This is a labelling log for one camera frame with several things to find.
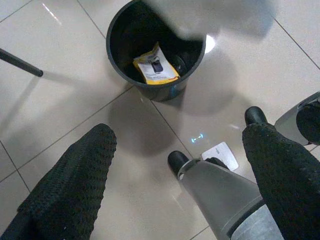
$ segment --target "black knit fabric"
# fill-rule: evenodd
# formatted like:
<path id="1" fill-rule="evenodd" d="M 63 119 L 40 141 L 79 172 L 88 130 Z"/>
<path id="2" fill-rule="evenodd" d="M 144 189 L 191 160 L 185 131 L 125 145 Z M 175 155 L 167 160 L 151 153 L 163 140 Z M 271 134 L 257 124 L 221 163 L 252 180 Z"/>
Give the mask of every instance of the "black knit fabric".
<path id="1" fill-rule="evenodd" d="M 320 163 L 267 123 L 242 135 L 259 190 L 286 240 L 320 239 Z"/>
<path id="2" fill-rule="evenodd" d="M 116 136 L 99 124 L 72 144 L 18 212 L 32 216 L 46 240 L 89 240 L 105 190 Z"/>

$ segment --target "phone image on package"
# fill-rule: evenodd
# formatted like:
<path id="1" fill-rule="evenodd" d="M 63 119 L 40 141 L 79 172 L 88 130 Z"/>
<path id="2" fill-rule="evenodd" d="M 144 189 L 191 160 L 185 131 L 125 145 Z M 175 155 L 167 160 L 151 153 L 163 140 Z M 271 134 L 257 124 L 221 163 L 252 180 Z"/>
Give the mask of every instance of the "phone image on package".
<path id="1" fill-rule="evenodd" d="M 164 70 L 164 68 L 162 67 L 162 65 L 160 63 L 160 59 L 158 56 L 156 56 L 152 61 L 149 61 L 149 63 L 151 64 L 153 71 L 156 74 L 159 74 Z"/>

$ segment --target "leg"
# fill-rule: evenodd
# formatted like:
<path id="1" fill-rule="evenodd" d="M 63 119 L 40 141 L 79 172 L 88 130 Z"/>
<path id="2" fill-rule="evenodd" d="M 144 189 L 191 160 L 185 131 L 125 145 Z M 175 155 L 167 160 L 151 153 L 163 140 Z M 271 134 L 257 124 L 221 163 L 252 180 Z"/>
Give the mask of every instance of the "leg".
<path id="1" fill-rule="evenodd" d="M 0 48 L 0 59 L 20 68 L 22 70 L 25 70 L 33 75 L 36 75 L 38 77 L 42 77 L 42 75 L 44 74 L 44 72 L 41 71 L 39 68 L 36 68 L 35 66 L 23 61 L 22 59 L 10 54 L 9 52 L 7 52 L 1 48 Z"/>

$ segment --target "white object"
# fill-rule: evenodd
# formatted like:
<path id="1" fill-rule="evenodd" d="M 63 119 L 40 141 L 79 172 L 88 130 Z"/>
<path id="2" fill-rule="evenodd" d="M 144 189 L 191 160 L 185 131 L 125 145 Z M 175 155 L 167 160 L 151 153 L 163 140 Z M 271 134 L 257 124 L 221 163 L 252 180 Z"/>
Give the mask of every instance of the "white object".
<path id="1" fill-rule="evenodd" d="M 228 145 L 223 141 L 218 145 L 214 146 L 213 148 L 209 149 L 202 153 L 202 159 L 210 159 L 210 158 L 217 158 L 222 161 L 230 171 L 234 171 L 239 167 L 239 164 L 233 155 L 232 151 L 228 147 Z"/>

